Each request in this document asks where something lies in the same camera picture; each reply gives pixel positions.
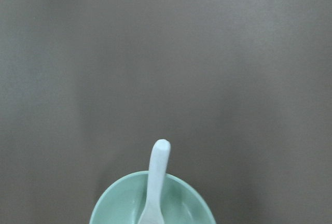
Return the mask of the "white ceramic spoon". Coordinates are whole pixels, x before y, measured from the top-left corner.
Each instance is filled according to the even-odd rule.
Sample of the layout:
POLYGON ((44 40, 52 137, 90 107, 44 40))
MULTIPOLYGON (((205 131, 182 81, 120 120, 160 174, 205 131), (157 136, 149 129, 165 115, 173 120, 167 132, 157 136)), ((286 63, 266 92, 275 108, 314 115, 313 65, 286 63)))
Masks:
POLYGON ((161 194, 170 151, 171 144, 166 139, 159 139, 153 145, 149 160, 146 201, 138 223, 164 223, 161 194))

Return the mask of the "mint green bowl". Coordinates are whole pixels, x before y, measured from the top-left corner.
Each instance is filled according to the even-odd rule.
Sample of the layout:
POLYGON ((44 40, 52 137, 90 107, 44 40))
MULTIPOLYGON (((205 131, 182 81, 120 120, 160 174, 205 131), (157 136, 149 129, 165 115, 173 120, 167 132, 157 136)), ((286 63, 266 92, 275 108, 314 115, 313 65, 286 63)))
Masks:
MULTIPOLYGON (((126 175, 98 199, 90 223, 138 223, 146 201, 147 171, 126 175)), ((201 195, 188 183, 166 174, 161 196, 165 223, 216 223, 201 195)))

